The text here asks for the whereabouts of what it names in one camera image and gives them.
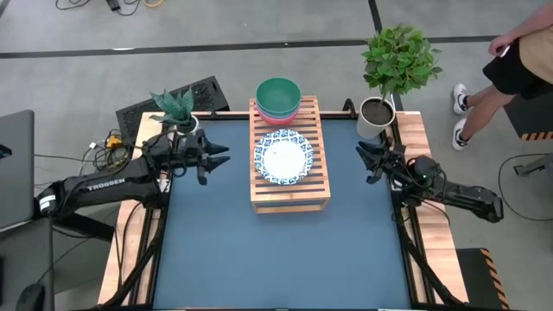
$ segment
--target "blue table surface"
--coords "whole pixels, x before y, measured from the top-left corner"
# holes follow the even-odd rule
[[[202,122],[231,160],[174,179],[154,308],[408,308],[389,185],[365,183],[355,122],[324,120],[323,212],[255,214],[248,121]]]

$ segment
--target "white sneaker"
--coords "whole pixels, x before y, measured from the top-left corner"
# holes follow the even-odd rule
[[[465,127],[466,121],[466,118],[461,119],[453,128],[453,149],[457,151],[465,149],[468,145],[468,141],[461,138],[461,132],[463,131],[463,127]]]
[[[467,87],[462,83],[457,83],[453,88],[453,111],[460,115],[468,110],[468,106],[463,104],[463,99],[467,96]]]

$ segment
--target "blue and white plate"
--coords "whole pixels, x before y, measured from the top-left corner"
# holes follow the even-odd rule
[[[313,147],[295,130],[277,130],[259,140],[254,162],[259,174],[267,181],[293,185],[313,166]]]

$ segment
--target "soil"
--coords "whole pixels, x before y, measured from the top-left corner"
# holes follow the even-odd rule
[[[191,132],[194,129],[195,126],[196,126],[196,119],[192,118],[192,122],[190,123],[189,126],[177,125],[176,129],[180,133],[187,134],[187,133]]]
[[[361,109],[361,113],[365,120],[375,125],[387,124],[393,116],[391,108],[387,104],[380,103],[379,99],[366,102],[363,109]]]

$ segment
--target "bowl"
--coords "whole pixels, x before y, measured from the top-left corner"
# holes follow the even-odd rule
[[[289,117],[270,117],[265,114],[262,110],[257,108],[257,112],[259,112],[259,116],[270,125],[286,125],[290,124],[292,121],[294,121],[294,118],[296,117],[297,113],[299,112],[299,109],[297,109],[291,116]]]
[[[300,87],[289,79],[271,78],[257,87],[257,106],[267,117],[289,117],[299,109],[301,101]]]

